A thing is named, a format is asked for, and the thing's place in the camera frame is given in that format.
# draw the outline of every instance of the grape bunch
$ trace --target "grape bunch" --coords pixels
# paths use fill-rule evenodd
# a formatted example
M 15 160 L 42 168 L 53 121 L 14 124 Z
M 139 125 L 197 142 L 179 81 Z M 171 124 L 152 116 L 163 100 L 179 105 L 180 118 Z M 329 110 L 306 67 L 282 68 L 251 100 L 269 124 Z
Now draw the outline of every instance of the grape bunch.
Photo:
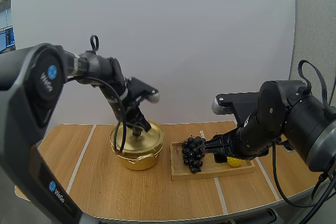
M 202 150 L 201 144 L 205 142 L 204 138 L 199 136 L 193 138 L 189 137 L 187 141 L 182 143 L 182 153 L 183 153 L 183 163 L 189 166 L 191 173 L 197 173 L 201 171 L 201 166 L 203 162 L 201 161 Z

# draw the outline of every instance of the wooden tray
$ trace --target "wooden tray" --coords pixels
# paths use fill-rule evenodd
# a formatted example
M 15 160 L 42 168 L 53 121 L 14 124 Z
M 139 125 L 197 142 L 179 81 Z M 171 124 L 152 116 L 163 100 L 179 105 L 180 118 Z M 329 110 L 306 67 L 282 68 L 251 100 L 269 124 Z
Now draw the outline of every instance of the wooden tray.
M 230 175 L 252 173 L 256 169 L 253 161 L 243 161 L 239 167 L 232 167 L 227 163 L 218 164 L 214 160 L 214 154 L 206 154 L 202 158 L 202 171 L 196 174 L 192 174 L 189 170 L 189 167 L 183 164 L 181 142 L 170 143 L 170 160 L 172 181 L 224 177 Z

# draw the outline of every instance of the white backdrop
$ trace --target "white backdrop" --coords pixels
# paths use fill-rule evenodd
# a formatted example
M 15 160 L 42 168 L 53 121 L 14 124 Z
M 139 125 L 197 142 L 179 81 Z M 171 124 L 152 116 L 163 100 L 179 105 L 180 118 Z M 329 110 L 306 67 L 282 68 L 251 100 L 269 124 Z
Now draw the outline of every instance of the white backdrop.
M 212 113 L 218 93 L 289 76 L 295 0 L 12 0 L 12 15 L 18 49 L 50 42 L 79 54 L 97 34 L 100 55 L 159 90 L 140 108 L 160 123 L 232 119 Z M 115 122 L 98 89 L 69 83 L 50 126 Z

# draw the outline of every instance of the wooden table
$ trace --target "wooden table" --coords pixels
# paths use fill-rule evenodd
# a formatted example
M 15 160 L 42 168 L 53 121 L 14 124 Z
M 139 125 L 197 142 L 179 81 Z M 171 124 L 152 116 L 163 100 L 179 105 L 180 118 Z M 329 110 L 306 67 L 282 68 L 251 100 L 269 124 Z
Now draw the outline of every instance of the wooden table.
M 165 145 L 159 162 L 144 171 L 121 166 L 109 141 L 113 125 L 60 125 L 39 151 L 82 211 L 96 217 L 126 220 L 181 220 L 218 216 L 279 200 L 272 156 L 255 159 L 253 173 L 171 181 L 170 142 L 203 131 L 207 139 L 236 127 L 234 122 L 162 125 Z M 315 185 L 296 152 L 277 148 L 279 182 L 287 196 Z M 25 196 L 16 188 L 16 194 Z

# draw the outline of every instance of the black robotic arm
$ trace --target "black robotic arm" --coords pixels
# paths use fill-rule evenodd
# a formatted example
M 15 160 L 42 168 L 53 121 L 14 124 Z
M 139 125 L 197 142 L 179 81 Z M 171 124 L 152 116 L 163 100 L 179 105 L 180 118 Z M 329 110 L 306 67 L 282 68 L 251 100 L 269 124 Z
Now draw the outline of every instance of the black robotic arm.
M 45 135 L 68 76 L 99 86 L 118 121 L 126 119 L 133 134 L 151 128 L 139 103 L 159 100 L 157 89 L 136 78 L 125 80 L 115 58 L 96 54 L 96 36 L 91 37 L 91 45 L 92 50 L 79 56 L 51 44 L 0 55 L 0 164 L 32 203 L 56 223 L 100 222 L 72 201 L 35 145 Z

